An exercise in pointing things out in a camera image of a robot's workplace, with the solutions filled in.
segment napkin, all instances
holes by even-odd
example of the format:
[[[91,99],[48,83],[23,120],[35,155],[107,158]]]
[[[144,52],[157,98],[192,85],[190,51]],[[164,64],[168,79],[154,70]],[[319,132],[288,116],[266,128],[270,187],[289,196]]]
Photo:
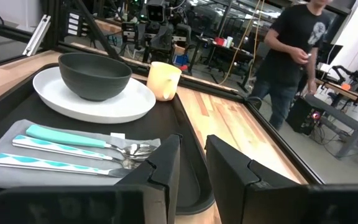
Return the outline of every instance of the napkin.
[[[0,153],[5,152],[8,154],[15,154],[18,156],[30,156],[38,159],[46,159],[51,161],[66,162],[70,164],[83,165],[88,167],[95,167],[99,169],[117,169],[122,168],[118,163],[111,161],[100,161],[96,159],[88,159],[82,157],[75,157],[53,152],[39,151],[35,149],[26,149],[15,147],[12,145],[12,140],[19,134],[25,135],[26,129],[34,124],[28,120],[20,120],[15,122],[11,128],[0,139]],[[136,141],[130,139],[121,139],[114,136],[99,133],[87,133],[83,131],[73,131],[58,128],[51,128],[57,131],[64,131],[66,133],[78,134],[90,138],[104,140],[109,144],[118,147],[128,146],[134,143],[144,143],[153,146],[160,146],[159,139]],[[112,149],[100,149],[96,147],[82,147],[74,146],[80,149],[103,153],[108,156],[123,159],[123,156]],[[22,186],[47,186],[47,185],[114,185],[120,181],[120,178],[113,178],[101,175],[87,175],[87,174],[74,174],[65,172],[55,172],[46,170],[29,170],[12,167],[0,167],[0,188],[22,187]]]

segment man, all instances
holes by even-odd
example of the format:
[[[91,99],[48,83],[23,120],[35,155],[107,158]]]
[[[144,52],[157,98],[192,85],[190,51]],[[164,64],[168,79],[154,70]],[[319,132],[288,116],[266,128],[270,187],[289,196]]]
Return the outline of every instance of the man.
[[[331,1],[310,0],[285,9],[266,34],[265,43],[271,50],[255,74],[251,96],[263,99],[270,94],[273,114],[269,122],[277,130],[288,116],[301,67],[308,73],[309,92],[316,92],[317,52],[330,23],[323,9]]]

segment white plate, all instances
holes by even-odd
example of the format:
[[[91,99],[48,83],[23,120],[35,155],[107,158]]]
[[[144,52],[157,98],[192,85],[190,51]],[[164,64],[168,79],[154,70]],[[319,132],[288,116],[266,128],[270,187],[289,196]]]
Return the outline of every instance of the white plate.
[[[38,73],[32,82],[41,100],[65,116],[100,124],[117,124],[143,117],[155,104],[153,92],[131,78],[117,96],[103,102],[80,98],[62,80],[58,67]]]

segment mug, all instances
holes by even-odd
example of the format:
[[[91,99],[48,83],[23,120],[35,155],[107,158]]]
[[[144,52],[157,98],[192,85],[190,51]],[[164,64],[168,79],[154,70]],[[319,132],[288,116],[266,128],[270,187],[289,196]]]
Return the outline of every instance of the mug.
[[[181,70],[163,62],[152,62],[147,87],[159,101],[172,100],[177,92]]]

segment black tray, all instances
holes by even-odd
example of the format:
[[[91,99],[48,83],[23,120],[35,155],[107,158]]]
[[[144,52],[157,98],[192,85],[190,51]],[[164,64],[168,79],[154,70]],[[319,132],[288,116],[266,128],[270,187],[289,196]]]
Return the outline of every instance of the black tray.
[[[179,133],[183,140],[180,150],[177,215],[200,213],[214,203],[205,155],[178,95],[169,102],[156,102],[143,118],[130,123],[94,124],[79,121],[50,109],[34,91],[34,76],[42,70],[56,66],[54,63],[42,67],[0,97],[0,138],[20,119],[54,128],[103,134],[125,133],[128,139],[160,138],[163,141],[170,134]]]

